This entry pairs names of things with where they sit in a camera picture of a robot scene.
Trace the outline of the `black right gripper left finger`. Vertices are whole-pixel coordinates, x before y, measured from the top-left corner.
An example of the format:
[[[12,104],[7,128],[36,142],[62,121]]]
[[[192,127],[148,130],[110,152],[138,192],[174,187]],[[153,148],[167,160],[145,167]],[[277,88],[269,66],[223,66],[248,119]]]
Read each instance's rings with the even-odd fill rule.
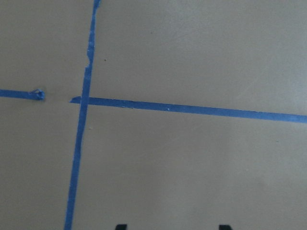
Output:
[[[127,225],[126,224],[118,224],[115,227],[115,230],[126,230],[127,229]]]

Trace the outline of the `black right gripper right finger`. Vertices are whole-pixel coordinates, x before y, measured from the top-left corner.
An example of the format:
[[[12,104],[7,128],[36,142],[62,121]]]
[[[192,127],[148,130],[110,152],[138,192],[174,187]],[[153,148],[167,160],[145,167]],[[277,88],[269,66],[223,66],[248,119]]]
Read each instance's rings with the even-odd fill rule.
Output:
[[[219,225],[219,230],[233,230],[230,225]]]

